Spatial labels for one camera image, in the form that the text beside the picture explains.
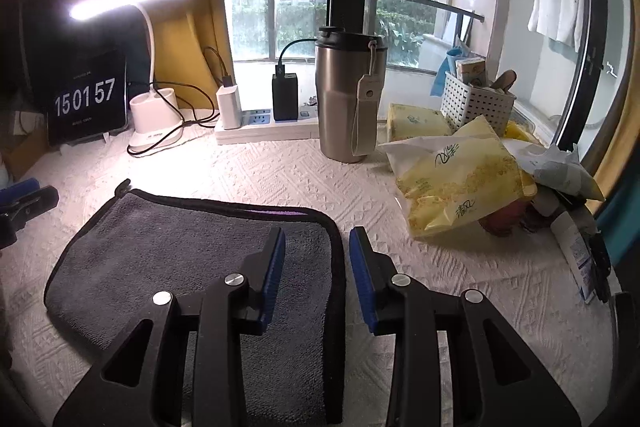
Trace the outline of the black tablet showing clock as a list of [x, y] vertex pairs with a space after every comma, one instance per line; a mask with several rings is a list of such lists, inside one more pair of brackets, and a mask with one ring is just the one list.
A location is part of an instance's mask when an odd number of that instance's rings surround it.
[[116, 49], [71, 62], [47, 108], [49, 145], [124, 129], [128, 124], [126, 80], [126, 58]]

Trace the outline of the white desk lamp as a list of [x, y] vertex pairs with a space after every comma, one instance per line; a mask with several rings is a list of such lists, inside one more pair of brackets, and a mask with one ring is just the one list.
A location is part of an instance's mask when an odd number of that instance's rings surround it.
[[129, 101], [134, 133], [127, 145], [127, 153], [132, 157], [151, 153], [159, 146], [175, 144], [182, 138], [186, 124], [177, 106], [175, 89], [157, 88], [155, 84], [155, 36], [151, 17], [144, 6], [150, 1], [155, 0], [79, 0], [68, 11], [70, 17], [78, 22], [128, 6], [136, 8], [142, 15], [149, 40], [149, 80], [146, 91]]

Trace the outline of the white charger adapter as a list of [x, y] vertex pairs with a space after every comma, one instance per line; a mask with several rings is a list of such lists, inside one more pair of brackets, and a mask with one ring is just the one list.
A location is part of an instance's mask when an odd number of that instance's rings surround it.
[[221, 87], [216, 93], [219, 122], [222, 129], [234, 130], [242, 126], [242, 108], [239, 97], [239, 90], [236, 84]]

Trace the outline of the small yellow tissue pack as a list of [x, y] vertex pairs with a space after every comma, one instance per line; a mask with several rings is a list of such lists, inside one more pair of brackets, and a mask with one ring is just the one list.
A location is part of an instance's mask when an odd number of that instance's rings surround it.
[[386, 134], [388, 142], [395, 142], [417, 136], [446, 136], [451, 134], [451, 128], [438, 110], [390, 103], [387, 109]]

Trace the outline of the black charger adapter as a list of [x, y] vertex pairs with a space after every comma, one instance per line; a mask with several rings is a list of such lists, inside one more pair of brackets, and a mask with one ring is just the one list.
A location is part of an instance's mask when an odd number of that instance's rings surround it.
[[298, 81], [296, 74], [272, 76], [272, 113], [275, 121], [298, 119]]

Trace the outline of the white perforated plastic basket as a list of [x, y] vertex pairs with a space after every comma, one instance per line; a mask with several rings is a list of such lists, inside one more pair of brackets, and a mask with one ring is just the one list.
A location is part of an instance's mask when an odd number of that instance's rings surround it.
[[473, 87], [447, 72], [440, 113], [454, 130], [484, 116], [492, 129], [503, 136], [514, 102], [515, 96], [509, 92]]

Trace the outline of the crumpled white paper bag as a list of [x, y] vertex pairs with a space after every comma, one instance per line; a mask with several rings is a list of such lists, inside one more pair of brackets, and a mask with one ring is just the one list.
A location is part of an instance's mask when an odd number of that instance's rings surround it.
[[538, 184], [567, 195], [604, 201], [597, 181], [582, 167], [576, 152], [564, 152], [556, 145], [543, 147], [515, 139], [503, 139], [502, 144], [515, 158], [518, 167]]

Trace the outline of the yellow curtain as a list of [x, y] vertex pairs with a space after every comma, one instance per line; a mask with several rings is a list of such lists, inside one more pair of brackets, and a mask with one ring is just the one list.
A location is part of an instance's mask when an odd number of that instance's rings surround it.
[[209, 109], [218, 82], [233, 74], [224, 0], [157, 0], [145, 5], [155, 39], [155, 80], [182, 107]]

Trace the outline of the purple and grey microfiber towel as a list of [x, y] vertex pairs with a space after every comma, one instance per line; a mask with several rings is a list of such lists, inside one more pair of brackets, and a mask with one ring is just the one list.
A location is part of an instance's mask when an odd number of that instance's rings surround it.
[[44, 290], [52, 323], [100, 353], [155, 291], [185, 296], [237, 270], [269, 231], [285, 236], [272, 324], [242, 342], [248, 420], [343, 418], [345, 255], [334, 221], [303, 207], [153, 195], [122, 182], [64, 248]]

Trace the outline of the white tube with blue print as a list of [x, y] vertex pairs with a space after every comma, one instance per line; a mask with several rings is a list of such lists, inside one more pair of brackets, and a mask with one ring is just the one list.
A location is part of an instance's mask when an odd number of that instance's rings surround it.
[[579, 296], [586, 305], [589, 305], [596, 295], [596, 284], [592, 274], [591, 254], [584, 236], [567, 211], [561, 212], [551, 222], [550, 229], [570, 267]]

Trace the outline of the white textured table cloth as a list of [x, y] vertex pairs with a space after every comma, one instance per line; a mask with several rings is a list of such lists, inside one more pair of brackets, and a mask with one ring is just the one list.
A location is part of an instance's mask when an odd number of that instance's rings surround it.
[[220, 145], [194, 128], [176, 146], [128, 155], [127, 133], [66, 145], [43, 155], [29, 176], [56, 187], [55, 209], [27, 223], [1, 254], [1, 320], [18, 389], [50, 424], [87, 361], [51, 324], [43, 304], [63, 248], [122, 181], [158, 195], [317, 209], [342, 233], [361, 225], [374, 249], [434, 291], [476, 288], [528, 343], [572, 401], [584, 424], [606, 407], [613, 360], [611, 312], [584, 303], [553, 234], [515, 229], [509, 236], [468, 225], [416, 242], [396, 199], [386, 157], [345, 165], [317, 141]]

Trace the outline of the stainless steel tumbler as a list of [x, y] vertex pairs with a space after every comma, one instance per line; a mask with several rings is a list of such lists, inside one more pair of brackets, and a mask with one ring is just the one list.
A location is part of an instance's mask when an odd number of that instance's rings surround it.
[[352, 164], [374, 152], [387, 48], [379, 36], [321, 27], [316, 90], [321, 152]]

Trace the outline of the red round object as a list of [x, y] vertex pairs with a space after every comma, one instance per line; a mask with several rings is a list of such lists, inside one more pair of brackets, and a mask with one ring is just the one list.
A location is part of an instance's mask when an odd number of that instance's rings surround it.
[[518, 199], [490, 215], [480, 219], [480, 226], [489, 234], [506, 237], [512, 233], [525, 215], [528, 199]]

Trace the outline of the white power strip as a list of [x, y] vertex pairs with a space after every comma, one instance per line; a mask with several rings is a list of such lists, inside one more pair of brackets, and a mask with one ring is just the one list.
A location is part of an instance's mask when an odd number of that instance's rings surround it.
[[316, 106], [304, 105], [296, 120], [287, 121], [276, 121], [271, 109], [244, 110], [239, 128], [224, 129], [219, 121], [214, 135], [218, 144], [318, 139], [318, 110]]

